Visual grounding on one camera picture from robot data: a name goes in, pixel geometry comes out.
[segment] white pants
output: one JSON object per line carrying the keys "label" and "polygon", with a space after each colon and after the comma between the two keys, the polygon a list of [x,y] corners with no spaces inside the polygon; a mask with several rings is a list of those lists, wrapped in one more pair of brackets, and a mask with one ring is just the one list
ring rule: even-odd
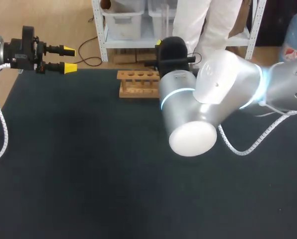
{"label": "white pants", "polygon": [[188,53],[195,50],[207,58],[226,48],[241,4],[242,0],[178,0],[173,36],[185,41]]}

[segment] white robot end cap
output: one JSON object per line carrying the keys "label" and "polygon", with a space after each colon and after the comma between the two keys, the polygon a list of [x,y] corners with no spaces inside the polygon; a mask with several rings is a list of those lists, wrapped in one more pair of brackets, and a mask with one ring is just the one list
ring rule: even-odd
{"label": "white robot end cap", "polygon": [[216,128],[212,124],[192,121],[173,131],[169,137],[169,145],[175,153],[193,157],[209,151],[216,139]]}

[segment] white plastic bin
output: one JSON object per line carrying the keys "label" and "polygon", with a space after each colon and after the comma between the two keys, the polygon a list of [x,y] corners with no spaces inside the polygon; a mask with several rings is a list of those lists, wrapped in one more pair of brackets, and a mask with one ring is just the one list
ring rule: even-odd
{"label": "white plastic bin", "polygon": [[111,3],[111,9],[101,10],[110,36],[115,40],[140,40],[145,0],[111,0]]}
{"label": "white plastic bin", "polygon": [[[148,0],[148,14],[153,19],[154,36],[156,39],[163,39],[166,36],[172,36],[173,23],[176,15],[177,0],[167,0],[168,14],[164,10],[162,14],[162,0]],[[168,33],[166,35],[166,28],[163,28],[163,17],[168,15]]]}

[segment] table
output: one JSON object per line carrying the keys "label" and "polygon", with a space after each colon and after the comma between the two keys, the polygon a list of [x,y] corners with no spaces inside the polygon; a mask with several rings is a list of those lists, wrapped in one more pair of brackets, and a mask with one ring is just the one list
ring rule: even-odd
{"label": "table", "polygon": [[[119,99],[116,73],[19,75],[3,108],[0,239],[297,238],[297,116],[249,156],[219,138],[183,158],[159,102]],[[274,117],[223,127],[244,149]]]}

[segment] wooden floor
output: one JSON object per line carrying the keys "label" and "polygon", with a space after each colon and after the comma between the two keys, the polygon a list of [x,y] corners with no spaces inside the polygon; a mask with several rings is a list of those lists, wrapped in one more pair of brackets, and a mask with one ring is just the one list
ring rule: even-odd
{"label": "wooden floor", "polygon": [[[91,0],[0,0],[0,35],[4,41],[21,38],[23,25],[34,26],[35,35],[51,45],[65,45],[78,49],[80,44],[97,35],[94,22],[88,20],[93,16]],[[276,48],[258,48],[253,61],[269,65],[277,60]],[[97,41],[87,43],[81,50],[86,57],[100,56]],[[46,62],[75,62],[79,56],[60,57],[49,54]],[[103,63],[98,68],[144,69],[139,64],[115,65]],[[79,68],[89,68],[79,64]],[[17,70],[5,69],[0,72],[0,106],[2,106],[17,77]]]}

